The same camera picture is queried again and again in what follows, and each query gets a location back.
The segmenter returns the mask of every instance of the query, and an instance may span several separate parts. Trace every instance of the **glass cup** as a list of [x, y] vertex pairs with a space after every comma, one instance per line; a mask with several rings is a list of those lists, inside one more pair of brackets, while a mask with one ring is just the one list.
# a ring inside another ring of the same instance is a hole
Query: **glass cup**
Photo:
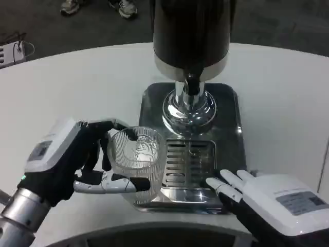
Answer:
[[[135, 133], [132, 139], [127, 133]], [[107, 153], [113, 172], [126, 177], [144, 177], [151, 182], [148, 191], [123, 193], [133, 204], [152, 201], [160, 192], [166, 164], [166, 140], [147, 127], [130, 127], [116, 133], [109, 141]]]

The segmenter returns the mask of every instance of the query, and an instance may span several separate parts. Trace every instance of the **metal slots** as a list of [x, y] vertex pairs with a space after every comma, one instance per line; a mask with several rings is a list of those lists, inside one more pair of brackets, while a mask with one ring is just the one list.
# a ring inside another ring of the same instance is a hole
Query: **metal slots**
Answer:
[[167, 139], [166, 188], [196, 189], [215, 166], [215, 145], [210, 141]]

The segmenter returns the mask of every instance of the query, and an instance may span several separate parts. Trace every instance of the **round table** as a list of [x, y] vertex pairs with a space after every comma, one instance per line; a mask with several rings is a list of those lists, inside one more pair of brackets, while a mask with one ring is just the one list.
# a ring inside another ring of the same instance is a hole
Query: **round table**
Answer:
[[[143, 91], [152, 83], [170, 82], [153, 59], [152, 43], [145, 43], [75, 51], [1, 69], [0, 188], [14, 193], [31, 150], [58, 118], [116, 117], [137, 125]], [[237, 92], [249, 169], [292, 173], [318, 188], [329, 136], [328, 78], [329, 58], [230, 45], [226, 68], [210, 82]], [[233, 215], [141, 213], [120, 195], [75, 193], [50, 211], [33, 246], [150, 222], [249, 234]]]

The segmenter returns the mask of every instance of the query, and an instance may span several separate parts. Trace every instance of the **stainless steel tray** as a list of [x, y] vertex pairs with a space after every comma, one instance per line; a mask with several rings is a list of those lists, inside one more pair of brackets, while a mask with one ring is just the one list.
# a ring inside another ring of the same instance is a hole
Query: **stainless steel tray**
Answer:
[[174, 83], [155, 83], [143, 95], [139, 125], [159, 131], [168, 149], [161, 193], [151, 203], [136, 207], [141, 211], [225, 213], [218, 197], [201, 182], [221, 169], [246, 168], [236, 93], [228, 85], [206, 83], [205, 89], [217, 104], [213, 126], [207, 133], [184, 137], [171, 132], [162, 120], [163, 100], [173, 89]]

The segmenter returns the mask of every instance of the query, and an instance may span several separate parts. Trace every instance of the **sneaker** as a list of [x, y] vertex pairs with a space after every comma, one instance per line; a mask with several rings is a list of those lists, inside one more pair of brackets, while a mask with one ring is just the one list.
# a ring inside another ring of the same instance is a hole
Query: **sneaker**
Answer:
[[111, 0], [108, 0], [108, 5], [111, 8], [116, 9], [121, 15], [121, 17], [125, 19], [129, 19], [137, 15], [137, 8], [130, 0], [121, 0], [120, 2], [116, 2], [115, 4], [111, 3]]
[[61, 5], [61, 14], [62, 15], [72, 15], [78, 12], [80, 4], [78, 0], [66, 0]]

